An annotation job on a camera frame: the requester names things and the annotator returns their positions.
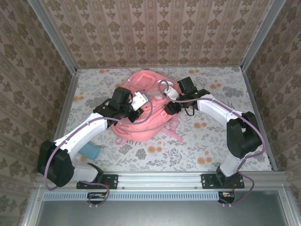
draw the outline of table surface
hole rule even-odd
[[[239,67],[170,67],[144,68],[178,81],[190,76],[198,89],[211,94],[241,112],[253,112]],[[81,70],[65,134],[80,125],[92,110],[110,98],[116,87],[138,68]],[[92,162],[105,171],[215,171],[228,154],[226,129],[205,113],[196,111],[179,115],[176,133],[184,138],[177,142],[163,132],[144,142],[127,141],[116,145],[111,128],[96,135],[91,142],[101,147],[96,160],[77,154],[75,162]],[[247,160],[243,171],[271,170],[269,159],[262,156]]]

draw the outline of gray floor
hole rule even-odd
[[[107,202],[90,208],[86,202],[44,202],[38,226],[286,226],[277,192],[252,192],[242,203]]]

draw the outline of patterned wallpaper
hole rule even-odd
[[[272,0],[42,0],[79,68],[239,65]]]
[[[247,70],[280,170],[301,207],[301,1],[287,0]]]
[[[22,220],[71,75],[26,0],[0,0],[0,225]]]

